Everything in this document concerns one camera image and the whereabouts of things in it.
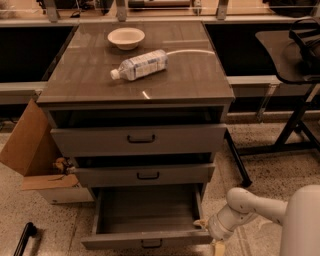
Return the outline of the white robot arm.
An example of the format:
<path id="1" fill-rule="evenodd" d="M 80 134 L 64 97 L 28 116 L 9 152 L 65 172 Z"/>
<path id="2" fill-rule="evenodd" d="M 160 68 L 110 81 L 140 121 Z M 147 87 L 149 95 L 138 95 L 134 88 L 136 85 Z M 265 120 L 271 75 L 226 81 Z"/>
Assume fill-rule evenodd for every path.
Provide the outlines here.
<path id="1" fill-rule="evenodd" d="M 232 188 L 226 204 L 208 220 L 195 226 L 212 237 L 214 256 L 224 256 L 225 244 L 241 225 L 262 216 L 282 227 L 279 256 L 320 256 L 320 186 L 298 189 L 288 202 L 258 197 L 243 188 Z"/>

